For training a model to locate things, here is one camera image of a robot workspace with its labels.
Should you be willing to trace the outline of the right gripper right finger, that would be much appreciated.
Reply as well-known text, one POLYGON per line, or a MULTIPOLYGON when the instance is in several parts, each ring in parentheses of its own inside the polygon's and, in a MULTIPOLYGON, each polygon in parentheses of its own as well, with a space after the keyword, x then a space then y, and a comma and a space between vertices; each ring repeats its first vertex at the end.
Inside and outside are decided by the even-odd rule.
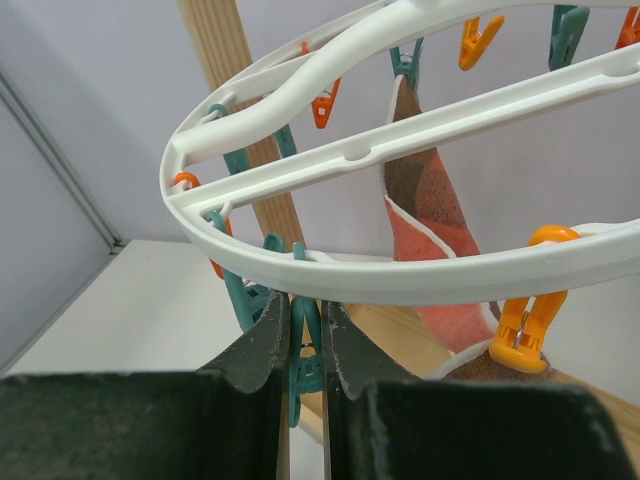
POLYGON ((632 479, 614 422, 562 383, 423 380, 322 306, 329 479, 632 479))

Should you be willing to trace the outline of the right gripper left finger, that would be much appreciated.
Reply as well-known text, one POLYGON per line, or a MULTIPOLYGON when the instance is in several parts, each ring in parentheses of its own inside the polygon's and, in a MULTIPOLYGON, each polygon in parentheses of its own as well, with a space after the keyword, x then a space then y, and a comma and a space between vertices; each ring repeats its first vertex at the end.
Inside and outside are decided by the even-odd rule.
POLYGON ((202 367, 1 383, 5 479, 286 479, 290 300, 202 367))

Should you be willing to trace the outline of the teal clip front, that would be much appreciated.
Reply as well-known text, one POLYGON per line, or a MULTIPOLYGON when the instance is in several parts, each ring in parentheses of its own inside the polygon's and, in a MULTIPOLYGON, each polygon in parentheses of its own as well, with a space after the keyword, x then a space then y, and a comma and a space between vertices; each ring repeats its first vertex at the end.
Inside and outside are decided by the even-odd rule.
POLYGON ((290 428, 300 419, 301 397, 318 393, 324 386, 321 315, 315 299, 296 295, 290 304, 289 346, 290 428))

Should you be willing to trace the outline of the pink and brown sock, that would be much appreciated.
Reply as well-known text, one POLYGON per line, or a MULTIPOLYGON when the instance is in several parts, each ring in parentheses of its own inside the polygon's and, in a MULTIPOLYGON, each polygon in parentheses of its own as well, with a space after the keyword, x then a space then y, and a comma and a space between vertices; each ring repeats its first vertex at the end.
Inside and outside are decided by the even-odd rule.
MULTIPOLYGON (((396 261, 456 259, 479 253, 436 148, 385 163, 381 175, 396 261)), ((489 343, 501 316, 496 301, 421 306, 416 312, 453 354, 435 374, 437 379, 540 382, 555 376, 552 367, 529 374, 491 358, 489 343)))

